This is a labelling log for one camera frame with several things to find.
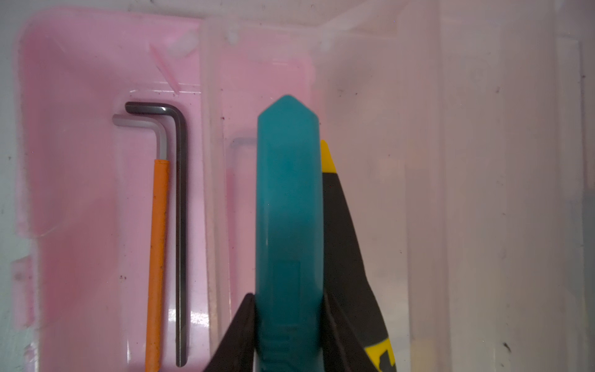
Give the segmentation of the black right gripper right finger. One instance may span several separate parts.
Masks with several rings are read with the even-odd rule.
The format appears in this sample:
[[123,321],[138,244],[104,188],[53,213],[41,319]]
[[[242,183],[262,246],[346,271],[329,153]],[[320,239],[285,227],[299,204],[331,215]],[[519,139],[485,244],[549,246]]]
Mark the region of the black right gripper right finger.
[[377,372],[338,302],[327,291],[323,295],[321,322],[321,343],[326,372]]

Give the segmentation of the pink plastic tool box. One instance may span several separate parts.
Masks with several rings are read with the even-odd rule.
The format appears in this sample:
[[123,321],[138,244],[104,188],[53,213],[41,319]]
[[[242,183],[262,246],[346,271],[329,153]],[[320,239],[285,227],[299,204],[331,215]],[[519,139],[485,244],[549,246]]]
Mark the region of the pink plastic tool box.
[[53,7],[26,371],[592,371],[592,1]]

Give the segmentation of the black yellow utility knife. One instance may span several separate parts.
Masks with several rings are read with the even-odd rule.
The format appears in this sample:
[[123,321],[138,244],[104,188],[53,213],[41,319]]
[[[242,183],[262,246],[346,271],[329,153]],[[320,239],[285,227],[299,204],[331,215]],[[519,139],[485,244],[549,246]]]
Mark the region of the black yellow utility knife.
[[341,181],[321,142],[324,212],[324,292],[339,304],[377,371],[396,371],[396,360],[377,299],[364,267]]

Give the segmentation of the teal utility knife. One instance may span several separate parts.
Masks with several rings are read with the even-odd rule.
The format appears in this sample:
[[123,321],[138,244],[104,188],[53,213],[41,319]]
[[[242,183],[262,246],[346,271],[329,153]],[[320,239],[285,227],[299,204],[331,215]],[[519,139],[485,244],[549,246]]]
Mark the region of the teal utility knife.
[[324,227],[319,118],[285,95],[257,122],[259,371],[322,371]]

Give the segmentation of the orange handled hex key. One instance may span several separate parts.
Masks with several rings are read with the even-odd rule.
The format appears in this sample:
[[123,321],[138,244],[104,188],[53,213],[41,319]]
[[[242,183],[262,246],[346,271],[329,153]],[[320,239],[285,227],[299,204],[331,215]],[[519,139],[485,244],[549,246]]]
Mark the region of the orange handled hex key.
[[167,208],[170,161],[167,159],[167,131],[155,119],[114,115],[112,122],[123,128],[152,130],[156,137],[156,159],[153,164],[153,194],[150,230],[150,264],[147,295],[147,334],[145,371],[161,369],[164,273],[167,242]]

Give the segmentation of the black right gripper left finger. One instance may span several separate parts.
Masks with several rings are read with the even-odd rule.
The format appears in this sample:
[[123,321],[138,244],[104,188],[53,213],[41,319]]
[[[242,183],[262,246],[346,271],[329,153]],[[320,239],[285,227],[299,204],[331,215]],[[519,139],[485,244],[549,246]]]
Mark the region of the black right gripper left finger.
[[256,343],[255,295],[246,294],[204,372],[252,372]]

